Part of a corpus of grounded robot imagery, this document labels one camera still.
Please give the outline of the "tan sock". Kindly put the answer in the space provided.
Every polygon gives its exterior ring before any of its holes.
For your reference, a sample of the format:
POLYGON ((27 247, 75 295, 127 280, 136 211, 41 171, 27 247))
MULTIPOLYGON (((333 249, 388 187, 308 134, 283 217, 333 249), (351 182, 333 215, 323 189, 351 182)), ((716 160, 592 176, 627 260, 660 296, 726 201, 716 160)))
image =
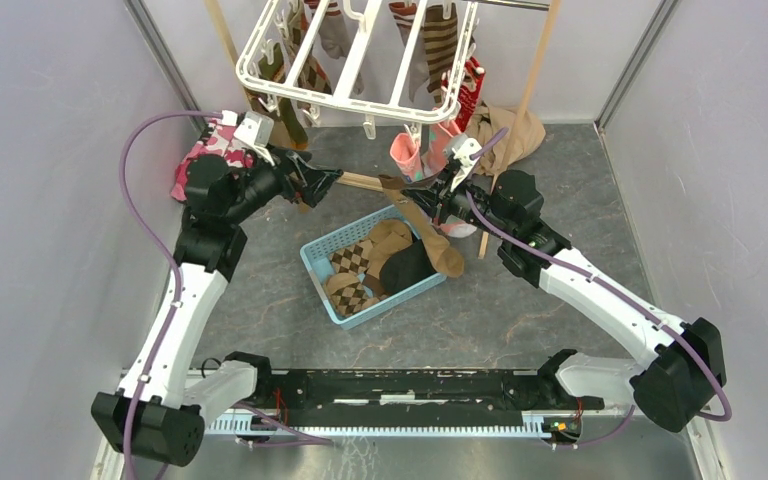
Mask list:
POLYGON ((383 194, 416 229, 433 268, 447 277, 460 277, 465 269, 462 254, 437 232, 424 211, 399 190, 399 187, 405 186, 404 181, 388 175, 379 175, 378 179, 383 194))

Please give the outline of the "white plastic clip hanger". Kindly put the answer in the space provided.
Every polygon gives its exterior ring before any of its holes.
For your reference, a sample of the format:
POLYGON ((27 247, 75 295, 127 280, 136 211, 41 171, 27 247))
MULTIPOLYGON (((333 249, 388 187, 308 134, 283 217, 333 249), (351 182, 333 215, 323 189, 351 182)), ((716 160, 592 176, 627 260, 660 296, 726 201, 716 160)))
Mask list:
POLYGON ((285 68, 282 81, 263 74, 259 67, 259 60, 262 57, 272 60, 274 41, 280 40, 284 33, 290 32, 289 24, 285 20, 290 3, 268 1, 263 6, 235 62, 234 71, 243 87, 266 96, 262 102, 265 109, 270 112, 276 110, 278 101, 283 98, 300 101, 310 106, 305 115, 314 125, 320 124, 320 110, 323 108, 361 115, 363 129, 369 139, 376 137, 376 120, 379 118, 416 127, 439 123, 456 116, 460 110, 458 90, 466 72, 466 61, 472 54, 470 39, 477 24, 476 2, 445 1, 442 3, 442 14, 446 19, 451 18, 453 14, 457 15, 456 48, 454 57, 448 64, 446 75, 448 84, 442 89, 441 105, 426 109, 404 106, 401 100, 407 85, 415 45, 420 34, 430 26, 428 18, 431 3, 428 1, 417 3, 417 12, 410 27, 408 40, 399 54, 392 91, 383 101, 362 100, 352 96, 352 89, 366 59, 367 50, 373 44, 377 18, 385 7, 383 1, 368 1, 361 10, 353 9, 349 1, 341 1, 339 5, 344 15, 356 23, 357 30, 352 37, 340 76, 329 93, 320 92, 314 87, 303 87, 300 84, 299 78, 308 65, 307 59, 323 26, 328 5, 327 1, 321 1, 317 6, 312 19, 309 20, 306 33, 302 35, 298 52, 285 68))

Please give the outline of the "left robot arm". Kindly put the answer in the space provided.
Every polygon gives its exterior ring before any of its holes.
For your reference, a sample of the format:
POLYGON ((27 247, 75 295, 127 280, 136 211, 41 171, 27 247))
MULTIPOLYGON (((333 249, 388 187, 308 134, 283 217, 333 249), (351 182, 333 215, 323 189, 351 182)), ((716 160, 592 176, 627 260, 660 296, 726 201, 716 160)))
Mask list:
POLYGON ((241 224, 273 198, 316 206, 343 175, 310 164, 308 152, 267 148, 249 168, 202 154, 185 168, 185 209, 166 292, 148 337, 113 393, 99 393, 91 416, 109 444, 125 455, 184 467, 207 427, 244 401, 266 405, 274 394, 271 362, 232 352, 217 371, 186 384, 196 346, 232 279, 247 243, 241 224))

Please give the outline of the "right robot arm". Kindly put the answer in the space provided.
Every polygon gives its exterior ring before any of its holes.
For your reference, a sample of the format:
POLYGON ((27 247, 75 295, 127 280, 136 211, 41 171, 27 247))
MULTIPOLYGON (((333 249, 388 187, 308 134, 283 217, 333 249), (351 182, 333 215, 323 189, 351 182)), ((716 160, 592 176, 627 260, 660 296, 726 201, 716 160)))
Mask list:
POLYGON ((542 220, 544 197, 533 175, 506 171, 486 191, 445 169, 398 190, 434 222, 456 218, 499 238, 497 254, 512 275, 575 308, 629 354, 561 354, 537 382, 545 405, 598 398, 634 407, 670 432, 696 417, 732 419, 719 329, 703 317, 688 322, 670 314, 597 268, 542 220))

